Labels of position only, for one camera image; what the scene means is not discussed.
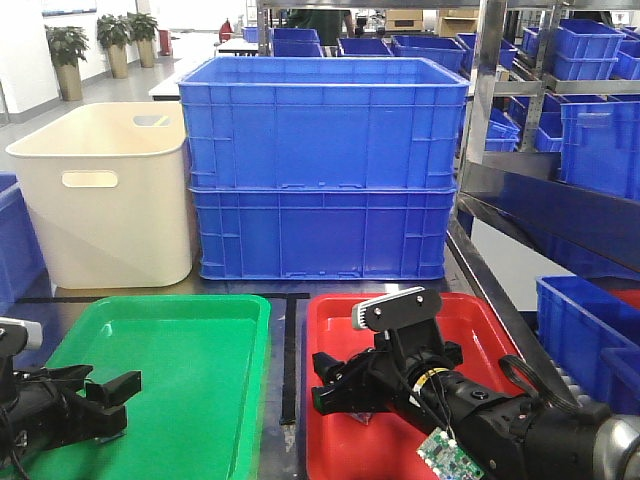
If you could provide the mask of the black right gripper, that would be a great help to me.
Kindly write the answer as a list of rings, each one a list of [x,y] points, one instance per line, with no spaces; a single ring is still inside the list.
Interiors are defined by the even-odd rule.
[[[311,388],[312,405],[321,415],[448,415],[441,376],[461,363],[461,346],[445,340],[434,319],[388,329],[346,362],[314,353],[313,369],[325,386]]]

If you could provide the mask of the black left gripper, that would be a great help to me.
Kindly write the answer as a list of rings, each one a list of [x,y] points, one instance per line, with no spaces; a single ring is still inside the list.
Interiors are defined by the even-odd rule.
[[[104,384],[91,365],[14,372],[14,448],[51,450],[119,435],[128,426],[125,402],[142,390],[142,372]]]

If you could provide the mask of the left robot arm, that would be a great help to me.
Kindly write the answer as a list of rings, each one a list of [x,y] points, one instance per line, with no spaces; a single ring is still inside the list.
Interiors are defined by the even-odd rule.
[[[89,364],[14,367],[18,354],[42,341],[40,323],[1,319],[1,468],[21,479],[29,477],[23,460],[37,452],[121,436],[125,402],[142,390],[137,370],[100,384],[89,378]]]

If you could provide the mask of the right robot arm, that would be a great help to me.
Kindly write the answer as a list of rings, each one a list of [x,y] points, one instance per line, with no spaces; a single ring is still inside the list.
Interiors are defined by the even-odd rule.
[[[639,420],[598,402],[557,396],[528,364],[498,364],[521,388],[509,395],[464,376],[458,344],[435,320],[380,329],[346,361],[312,356],[322,415],[393,413],[426,437],[417,452],[453,479],[636,479]]]

